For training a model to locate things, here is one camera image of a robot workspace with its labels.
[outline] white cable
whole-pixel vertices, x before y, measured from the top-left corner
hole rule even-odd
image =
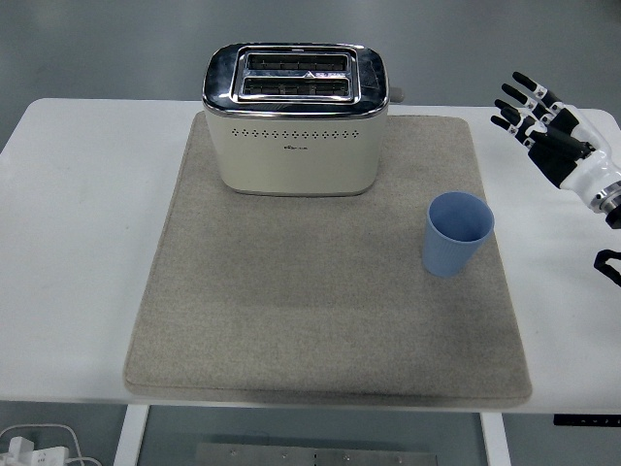
[[[76,444],[76,453],[78,454],[78,458],[76,458],[76,460],[79,460],[81,462],[81,465],[84,466],[84,462],[81,460],[82,452],[80,451],[80,444],[78,444],[78,436],[76,435],[76,432],[74,432],[74,429],[72,429],[68,425],[64,425],[64,424],[16,424],[16,425],[7,427],[2,432],[0,432],[0,438],[2,438],[2,436],[6,434],[7,432],[9,432],[10,430],[28,429],[28,428],[39,429],[42,427],[58,427],[62,429],[67,429],[71,433],[71,436],[74,438],[74,443]]]
[[[73,463],[74,461],[82,461],[82,464],[84,464],[84,461],[90,461],[91,463],[96,464],[97,466],[102,466],[102,464],[97,461],[95,458],[90,458],[88,456],[80,456],[79,458],[67,458],[67,460],[65,461],[65,464],[69,464],[69,463]]]

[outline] gray floor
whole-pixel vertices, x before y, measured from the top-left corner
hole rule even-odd
[[[519,70],[621,120],[619,0],[4,0],[0,148],[42,97],[200,100],[249,41],[365,45],[407,104],[491,106]]]

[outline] cup rim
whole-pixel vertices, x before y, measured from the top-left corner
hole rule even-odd
[[[477,238],[476,240],[462,241],[462,240],[455,240],[454,238],[450,238],[449,236],[444,235],[438,228],[436,228],[436,225],[434,225],[434,223],[431,220],[431,215],[430,215],[431,206],[432,206],[432,204],[437,199],[439,199],[440,197],[443,197],[444,195],[448,195],[448,194],[466,194],[466,195],[470,196],[471,198],[473,198],[474,200],[478,201],[485,208],[485,210],[490,215],[491,224],[490,224],[490,227],[489,227],[489,231],[485,235],[481,236],[480,238]],[[484,199],[482,199],[479,196],[477,196],[476,194],[472,194],[471,192],[468,192],[468,191],[451,190],[451,191],[445,191],[445,192],[443,192],[441,194],[438,194],[428,204],[428,206],[427,206],[427,223],[432,227],[432,229],[436,233],[438,233],[438,235],[440,235],[443,239],[445,239],[448,242],[451,242],[451,243],[456,244],[456,245],[475,245],[477,243],[484,242],[494,232],[494,227],[496,225],[496,219],[494,218],[494,212],[490,209],[490,207],[487,205],[487,202],[485,202]]]

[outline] power strip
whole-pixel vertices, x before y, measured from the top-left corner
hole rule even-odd
[[[35,444],[23,437],[13,437],[9,451],[0,454],[0,466],[63,466],[69,458],[69,449],[52,447],[35,449]]]

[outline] toaster vent hole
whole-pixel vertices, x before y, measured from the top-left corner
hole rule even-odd
[[[360,136],[360,132],[357,129],[353,131],[268,131],[258,129],[246,129],[246,128],[233,128],[231,130],[231,134],[234,137],[243,136],[245,138],[258,138],[262,137],[264,139],[273,138],[273,139],[347,139],[347,138],[357,138]]]

